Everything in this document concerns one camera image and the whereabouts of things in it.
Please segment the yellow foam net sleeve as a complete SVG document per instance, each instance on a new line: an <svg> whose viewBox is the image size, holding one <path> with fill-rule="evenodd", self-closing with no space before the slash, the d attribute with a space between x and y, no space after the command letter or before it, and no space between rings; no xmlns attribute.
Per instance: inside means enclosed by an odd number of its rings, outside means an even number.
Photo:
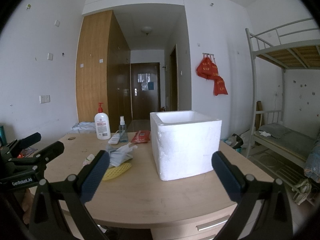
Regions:
<svg viewBox="0 0 320 240"><path fill-rule="evenodd" d="M117 178L118 176L128 171L131 167L131 163L124 162L118 167L109 168L103 176L103 181L108 181Z"/></svg>

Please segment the teal cup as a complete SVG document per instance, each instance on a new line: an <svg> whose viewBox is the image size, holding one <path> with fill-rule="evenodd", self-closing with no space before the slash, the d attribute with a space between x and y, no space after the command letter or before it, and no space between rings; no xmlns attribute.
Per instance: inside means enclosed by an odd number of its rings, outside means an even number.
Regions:
<svg viewBox="0 0 320 240"><path fill-rule="evenodd" d="M1 147L7 144L7 139L5 136L3 125L0 126L0 144L1 144Z"/></svg>

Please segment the white bag behind table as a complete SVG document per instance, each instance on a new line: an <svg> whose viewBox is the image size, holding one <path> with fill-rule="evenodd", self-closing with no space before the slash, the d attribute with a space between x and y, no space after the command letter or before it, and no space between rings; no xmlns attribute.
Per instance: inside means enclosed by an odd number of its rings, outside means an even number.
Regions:
<svg viewBox="0 0 320 240"><path fill-rule="evenodd" d="M95 123L94 122L80 122L75 124L69 133L73 134L89 134L96 133Z"/></svg>

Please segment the metal bunk bed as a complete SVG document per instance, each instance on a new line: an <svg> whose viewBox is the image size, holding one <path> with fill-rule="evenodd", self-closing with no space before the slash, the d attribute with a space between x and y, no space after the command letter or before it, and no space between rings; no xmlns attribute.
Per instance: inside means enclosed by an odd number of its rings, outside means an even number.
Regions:
<svg viewBox="0 0 320 240"><path fill-rule="evenodd" d="M319 196L319 28L311 18L258 34L246 30L253 106L246 157L291 188Z"/></svg>

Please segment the white remote control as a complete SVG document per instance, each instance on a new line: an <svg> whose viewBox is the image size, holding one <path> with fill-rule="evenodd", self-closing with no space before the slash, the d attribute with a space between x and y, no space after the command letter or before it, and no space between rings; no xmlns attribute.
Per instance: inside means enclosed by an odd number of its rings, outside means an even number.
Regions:
<svg viewBox="0 0 320 240"><path fill-rule="evenodd" d="M120 134L119 134L119 132L117 132L117 133L114 133L114 135L112 135L112 137L110 138L108 143L110 145L116 145L119 143L119 141L120 141Z"/></svg>

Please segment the white lotion pump bottle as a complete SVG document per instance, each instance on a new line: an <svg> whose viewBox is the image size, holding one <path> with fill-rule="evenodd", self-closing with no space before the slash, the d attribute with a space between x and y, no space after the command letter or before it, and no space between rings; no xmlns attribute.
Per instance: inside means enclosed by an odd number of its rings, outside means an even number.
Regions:
<svg viewBox="0 0 320 240"><path fill-rule="evenodd" d="M102 102L99 102L98 113L94 117L95 129L99 140L108 140L111 138L110 122L108 115L102 108Z"/></svg>

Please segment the clear blue spray bottle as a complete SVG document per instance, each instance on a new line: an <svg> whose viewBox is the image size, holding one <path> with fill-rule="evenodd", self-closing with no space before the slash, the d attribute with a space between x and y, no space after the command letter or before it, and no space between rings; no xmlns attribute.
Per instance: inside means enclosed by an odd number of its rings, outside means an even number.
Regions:
<svg viewBox="0 0 320 240"><path fill-rule="evenodd" d="M119 142L128 142L128 135L127 135L127 127L125 124L124 116L120 117L120 124L119 124Z"/></svg>

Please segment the blue crate with clutter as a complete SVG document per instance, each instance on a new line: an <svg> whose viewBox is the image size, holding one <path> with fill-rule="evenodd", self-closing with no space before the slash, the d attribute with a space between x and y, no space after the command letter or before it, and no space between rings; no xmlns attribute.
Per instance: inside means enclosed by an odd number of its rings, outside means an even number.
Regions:
<svg viewBox="0 0 320 240"><path fill-rule="evenodd" d="M244 141L239 135L233 133L229 138L223 139L223 142L225 142L232 149L236 150L238 153L242 152Z"/></svg>

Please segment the red tissue packet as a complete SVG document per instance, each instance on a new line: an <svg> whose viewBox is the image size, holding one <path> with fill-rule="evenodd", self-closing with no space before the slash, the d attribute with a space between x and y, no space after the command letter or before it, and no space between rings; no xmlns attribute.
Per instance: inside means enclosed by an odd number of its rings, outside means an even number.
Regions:
<svg viewBox="0 0 320 240"><path fill-rule="evenodd" d="M134 137L132 138L131 142L136 143L146 143L150 141L150 131L148 130L140 130L135 133Z"/></svg>

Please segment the white styrofoam box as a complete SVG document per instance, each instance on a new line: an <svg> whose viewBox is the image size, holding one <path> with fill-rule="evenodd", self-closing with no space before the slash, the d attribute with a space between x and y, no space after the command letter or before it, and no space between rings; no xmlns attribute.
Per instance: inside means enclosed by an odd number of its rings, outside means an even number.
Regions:
<svg viewBox="0 0 320 240"><path fill-rule="evenodd" d="M222 121L197 111L150 113L152 153L160 180L171 181L213 170Z"/></svg>

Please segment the wooden wardrobe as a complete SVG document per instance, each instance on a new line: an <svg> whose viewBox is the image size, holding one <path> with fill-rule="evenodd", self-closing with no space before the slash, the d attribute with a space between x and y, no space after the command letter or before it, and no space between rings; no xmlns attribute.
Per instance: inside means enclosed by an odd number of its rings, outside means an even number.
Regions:
<svg viewBox="0 0 320 240"><path fill-rule="evenodd" d="M76 106L80 122L92 122L102 103L111 132L120 117L132 121L130 55L120 25L112 10L85 16L76 57Z"/></svg>

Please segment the red hanging bags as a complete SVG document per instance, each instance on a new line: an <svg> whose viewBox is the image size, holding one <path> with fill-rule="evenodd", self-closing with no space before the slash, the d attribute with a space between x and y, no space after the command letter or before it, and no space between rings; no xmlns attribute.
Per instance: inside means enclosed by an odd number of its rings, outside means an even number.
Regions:
<svg viewBox="0 0 320 240"><path fill-rule="evenodd" d="M203 59L196 68L196 74L201 78L214 82L213 94L215 96L228 95L225 81L219 74L213 55L203 55Z"/></svg>

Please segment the ceiling lamp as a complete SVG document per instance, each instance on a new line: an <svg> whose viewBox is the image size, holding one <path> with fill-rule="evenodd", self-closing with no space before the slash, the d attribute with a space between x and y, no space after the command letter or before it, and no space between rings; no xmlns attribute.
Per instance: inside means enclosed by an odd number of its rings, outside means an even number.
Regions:
<svg viewBox="0 0 320 240"><path fill-rule="evenodd" d="M149 26L145 26L141 28L141 32L144 33L146 36L152 33L152 28Z"/></svg>

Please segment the double wall socket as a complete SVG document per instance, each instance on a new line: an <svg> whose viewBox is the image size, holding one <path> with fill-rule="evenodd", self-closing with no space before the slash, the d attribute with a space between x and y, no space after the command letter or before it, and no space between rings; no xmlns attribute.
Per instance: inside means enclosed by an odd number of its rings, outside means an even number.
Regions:
<svg viewBox="0 0 320 240"><path fill-rule="evenodd" d="M50 95L41 95L40 96L40 103L49 103L50 102Z"/></svg>

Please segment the wall switch plate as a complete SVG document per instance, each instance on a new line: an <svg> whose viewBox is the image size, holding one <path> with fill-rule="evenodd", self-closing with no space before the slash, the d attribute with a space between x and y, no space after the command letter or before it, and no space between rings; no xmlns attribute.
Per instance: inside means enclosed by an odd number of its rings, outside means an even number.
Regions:
<svg viewBox="0 0 320 240"><path fill-rule="evenodd" d="M50 60L50 61L53 60L53 54L52 53L48 53L48 60Z"/></svg>

